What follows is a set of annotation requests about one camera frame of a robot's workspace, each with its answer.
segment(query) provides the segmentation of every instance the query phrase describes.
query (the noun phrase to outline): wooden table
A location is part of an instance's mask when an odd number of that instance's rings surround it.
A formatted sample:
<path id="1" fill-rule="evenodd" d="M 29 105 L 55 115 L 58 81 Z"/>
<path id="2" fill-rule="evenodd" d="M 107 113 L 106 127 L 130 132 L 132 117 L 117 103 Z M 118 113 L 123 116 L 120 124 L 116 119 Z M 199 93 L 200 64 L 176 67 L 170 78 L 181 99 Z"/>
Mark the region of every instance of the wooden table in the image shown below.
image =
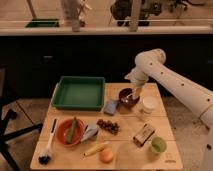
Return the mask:
<path id="1" fill-rule="evenodd" d="M 131 87 L 129 83 L 107 83 L 105 85 L 105 102 L 109 99 L 117 99 L 121 89 Z M 158 101 L 158 107 L 150 114 L 144 115 L 140 112 L 141 99 L 145 96 L 153 96 Z M 38 163 L 39 151 L 47 144 L 51 124 L 54 118 L 58 119 L 58 124 L 68 118 L 77 116 L 85 125 L 96 123 L 98 119 L 111 120 L 120 125 L 120 132 L 112 135 L 104 130 L 99 131 L 96 141 L 86 141 L 72 148 L 63 147 L 56 136 L 54 137 L 52 148 L 53 157 L 47 165 Z M 145 123 L 150 123 L 156 128 L 142 148 L 138 148 L 132 141 L 133 136 Z M 153 136 L 161 136 L 167 142 L 167 150 L 161 155 L 154 155 L 149 151 L 150 140 Z M 83 153 L 97 141 L 110 141 L 109 147 L 114 152 L 114 159 L 111 163 L 105 164 L 99 160 L 99 155 L 94 154 L 84 157 Z M 147 83 L 143 87 L 139 103 L 132 109 L 118 106 L 115 116 L 108 116 L 102 111 L 72 111 L 58 110 L 49 106 L 44 126 L 40 134 L 32 161 L 33 170 L 133 170 L 133 169 L 182 169 L 181 158 L 176 146 L 164 105 L 155 83 Z"/>

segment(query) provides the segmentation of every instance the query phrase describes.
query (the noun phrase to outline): paintbrush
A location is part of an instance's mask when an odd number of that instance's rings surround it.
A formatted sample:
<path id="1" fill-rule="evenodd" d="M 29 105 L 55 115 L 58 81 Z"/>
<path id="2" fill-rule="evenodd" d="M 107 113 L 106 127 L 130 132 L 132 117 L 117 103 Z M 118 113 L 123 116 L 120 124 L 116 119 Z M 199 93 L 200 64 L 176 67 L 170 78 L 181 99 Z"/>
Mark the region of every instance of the paintbrush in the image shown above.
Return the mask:
<path id="1" fill-rule="evenodd" d="M 47 164 L 52 157 L 51 144 L 55 133 L 57 119 L 54 119 L 49 140 L 45 148 L 40 151 L 38 161 L 40 164 Z"/>

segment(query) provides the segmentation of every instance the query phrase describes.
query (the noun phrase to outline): green cup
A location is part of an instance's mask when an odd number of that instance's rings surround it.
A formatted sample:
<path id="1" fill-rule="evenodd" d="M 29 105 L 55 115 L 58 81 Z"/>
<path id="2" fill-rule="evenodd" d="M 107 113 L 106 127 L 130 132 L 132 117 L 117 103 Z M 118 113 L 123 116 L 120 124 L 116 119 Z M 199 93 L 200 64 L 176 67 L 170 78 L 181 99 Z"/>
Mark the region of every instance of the green cup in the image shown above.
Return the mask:
<path id="1" fill-rule="evenodd" d="M 154 137 L 151 142 L 150 150 L 154 154 L 161 154 L 166 151 L 167 144 L 161 137 Z"/>

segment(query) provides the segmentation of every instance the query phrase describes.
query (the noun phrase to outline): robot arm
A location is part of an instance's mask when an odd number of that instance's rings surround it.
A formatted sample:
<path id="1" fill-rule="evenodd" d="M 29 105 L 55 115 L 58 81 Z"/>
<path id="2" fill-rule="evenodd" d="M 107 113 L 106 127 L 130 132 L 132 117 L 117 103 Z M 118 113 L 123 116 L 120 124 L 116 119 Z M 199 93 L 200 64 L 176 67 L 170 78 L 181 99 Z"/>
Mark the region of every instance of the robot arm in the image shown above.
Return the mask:
<path id="1" fill-rule="evenodd" d="M 134 90 L 145 84 L 150 76 L 188 107 L 207 127 L 212 127 L 202 163 L 202 171 L 210 171 L 213 158 L 213 92 L 166 68 L 163 65 L 165 60 L 166 54 L 161 49 L 142 52 L 136 56 L 136 66 L 128 74 L 128 79 L 134 86 L 133 98 L 137 96 L 134 95 Z"/>

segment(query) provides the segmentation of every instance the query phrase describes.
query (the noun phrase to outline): floor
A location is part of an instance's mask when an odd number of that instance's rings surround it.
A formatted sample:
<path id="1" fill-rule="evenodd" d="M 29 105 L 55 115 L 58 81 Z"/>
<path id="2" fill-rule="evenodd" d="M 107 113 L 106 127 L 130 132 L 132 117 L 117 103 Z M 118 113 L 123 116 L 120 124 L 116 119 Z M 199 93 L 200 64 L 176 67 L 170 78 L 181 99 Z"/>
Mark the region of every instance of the floor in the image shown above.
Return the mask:
<path id="1" fill-rule="evenodd" d="M 32 0 L 34 11 L 38 18 L 63 18 L 60 5 L 61 0 Z M 213 23 L 213 0 L 188 0 L 190 2 L 205 1 L 203 5 L 188 5 L 184 11 L 183 6 L 170 11 L 170 5 L 174 0 L 157 0 L 162 2 L 162 12 L 155 16 L 150 14 L 148 20 L 150 26 L 188 26 L 188 25 L 211 25 Z M 85 10 L 81 17 L 86 22 L 85 27 L 117 27 L 117 21 L 110 13 L 110 7 L 115 0 L 86 0 L 91 10 Z M 32 19 L 29 7 L 24 0 L 1 0 L 0 1 L 0 29 L 1 28 L 23 28 Z"/>
<path id="2" fill-rule="evenodd" d="M 35 123 L 43 122 L 50 99 L 21 99 L 18 101 Z M 202 153 L 208 130 L 185 106 L 174 97 L 163 97 L 165 109 L 172 126 L 177 146 L 182 158 L 184 171 L 198 171 L 202 161 Z M 16 120 L 11 121 L 7 131 L 30 126 L 29 120 L 23 115 L 15 103 L 4 108 L 13 108 L 19 113 Z M 21 171 L 29 171 L 29 165 L 38 140 L 39 133 L 33 131 L 8 142 L 9 151 L 17 161 Z M 12 171 L 0 155 L 0 170 Z"/>

